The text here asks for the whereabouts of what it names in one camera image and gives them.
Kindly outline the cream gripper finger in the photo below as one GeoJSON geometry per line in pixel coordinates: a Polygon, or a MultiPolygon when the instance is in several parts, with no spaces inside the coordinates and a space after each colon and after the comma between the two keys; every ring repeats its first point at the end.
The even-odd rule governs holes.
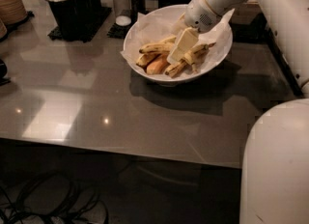
{"type": "Polygon", "coordinates": [[[177,51],[185,53],[194,44],[199,41],[198,30],[192,27],[187,27],[179,32],[176,38],[175,47],[177,51]]]}
{"type": "Polygon", "coordinates": [[[176,64],[177,62],[180,61],[183,55],[184,55],[184,52],[179,47],[176,46],[170,51],[167,57],[167,62],[169,64],[176,64]]]}

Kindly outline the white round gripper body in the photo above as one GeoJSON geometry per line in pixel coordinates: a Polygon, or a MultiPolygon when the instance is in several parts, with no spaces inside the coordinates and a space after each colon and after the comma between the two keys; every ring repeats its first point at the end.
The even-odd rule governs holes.
{"type": "Polygon", "coordinates": [[[184,13],[187,26],[206,33],[216,26],[224,15],[224,0],[191,0],[184,13]]]}

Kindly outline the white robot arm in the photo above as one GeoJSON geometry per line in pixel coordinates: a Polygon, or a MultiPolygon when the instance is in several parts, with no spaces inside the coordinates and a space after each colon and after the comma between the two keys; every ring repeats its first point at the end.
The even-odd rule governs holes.
{"type": "MultiPolygon", "coordinates": [[[[225,13],[246,0],[190,0],[177,22],[171,59],[207,33],[225,13]]],[[[243,149],[239,224],[309,224],[309,0],[256,0],[279,50],[262,65],[275,84],[301,95],[265,111],[251,127],[243,149]]]]}

